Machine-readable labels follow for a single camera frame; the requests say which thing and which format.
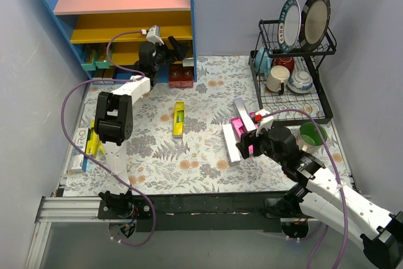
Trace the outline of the silver blue R.O box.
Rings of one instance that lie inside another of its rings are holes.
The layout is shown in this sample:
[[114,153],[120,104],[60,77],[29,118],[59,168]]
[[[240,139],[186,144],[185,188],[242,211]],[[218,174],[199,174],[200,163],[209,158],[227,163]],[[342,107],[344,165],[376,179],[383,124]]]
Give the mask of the silver blue R.O box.
[[193,67],[195,65],[195,60],[193,57],[185,58],[182,60],[183,67]]

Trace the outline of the plain silver toothpaste box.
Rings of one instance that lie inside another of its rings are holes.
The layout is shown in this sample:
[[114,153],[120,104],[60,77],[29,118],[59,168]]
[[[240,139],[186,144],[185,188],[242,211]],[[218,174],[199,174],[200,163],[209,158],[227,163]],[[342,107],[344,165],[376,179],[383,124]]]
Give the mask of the plain silver toothpaste box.
[[236,137],[234,135],[234,131],[232,130],[231,124],[223,124],[222,126],[225,145],[227,148],[227,153],[230,160],[230,166],[238,166],[241,163],[241,157],[239,154],[239,150],[236,147]]

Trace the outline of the silver purple toothpaste box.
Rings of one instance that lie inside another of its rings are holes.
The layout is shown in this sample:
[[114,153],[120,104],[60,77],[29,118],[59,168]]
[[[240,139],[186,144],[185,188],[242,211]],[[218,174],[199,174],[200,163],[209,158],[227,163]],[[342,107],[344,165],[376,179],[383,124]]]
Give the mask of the silver purple toothpaste box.
[[103,69],[95,70],[93,72],[93,74],[92,74],[92,79],[94,80],[93,85],[102,85],[102,84],[104,84],[105,82],[104,82],[103,76],[104,76],[104,70]]

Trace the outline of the yellow toothpaste box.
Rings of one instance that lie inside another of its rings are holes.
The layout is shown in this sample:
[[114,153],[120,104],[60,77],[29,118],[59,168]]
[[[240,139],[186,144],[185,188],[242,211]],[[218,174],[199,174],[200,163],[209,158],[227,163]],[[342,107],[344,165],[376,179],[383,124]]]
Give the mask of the yellow toothpaste box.
[[184,134],[184,102],[177,101],[174,105],[173,137],[182,138]]
[[98,153],[99,138],[95,132],[94,126],[95,121],[92,120],[91,127],[89,128],[89,139],[87,140],[86,144],[86,154],[96,157]]
[[105,148],[103,147],[103,144],[102,144],[101,142],[98,144],[98,149],[101,151],[101,153],[102,153],[103,155],[106,154]]

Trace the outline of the yellow toothpaste box front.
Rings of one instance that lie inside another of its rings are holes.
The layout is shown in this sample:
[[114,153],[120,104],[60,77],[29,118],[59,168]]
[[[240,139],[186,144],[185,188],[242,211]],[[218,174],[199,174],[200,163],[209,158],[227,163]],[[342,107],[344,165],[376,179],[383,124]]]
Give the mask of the yellow toothpaste box front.
[[98,144],[98,149],[101,151],[101,153],[102,153],[103,155],[106,154],[105,148],[103,147],[103,144],[102,144],[101,142]]

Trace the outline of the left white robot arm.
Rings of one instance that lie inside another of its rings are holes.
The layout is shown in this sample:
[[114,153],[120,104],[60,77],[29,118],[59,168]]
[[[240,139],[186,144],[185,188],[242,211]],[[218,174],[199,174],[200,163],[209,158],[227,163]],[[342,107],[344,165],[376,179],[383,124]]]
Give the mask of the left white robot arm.
[[122,219],[130,217],[135,210],[127,169],[127,141],[133,131],[133,104],[151,90],[150,76],[155,76],[162,66],[182,61],[190,50],[188,43],[181,43],[173,36],[168,37],[168,41],[170,47],[150,39],[141,43],[139,60],[135,63],[140,74],[131,76],[129,82],[118,89],[98,95],[94,130],[103,143],[106,167],[110,170],[106,191],[99,196],[107,209]]

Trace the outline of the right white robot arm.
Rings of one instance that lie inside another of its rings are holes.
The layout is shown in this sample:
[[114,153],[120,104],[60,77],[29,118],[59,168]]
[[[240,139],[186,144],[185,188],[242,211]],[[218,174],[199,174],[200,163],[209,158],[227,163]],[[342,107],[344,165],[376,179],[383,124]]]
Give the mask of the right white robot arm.
[[397,268],[402,262],[402,212],[394,214],[338,183],[336,171],[299,148],[288,128],[242,134],[236,146],[244,159],[265,155],[274,160],[296,183],[285,200],[289,215],[306,214],[346,234],[377,268]]

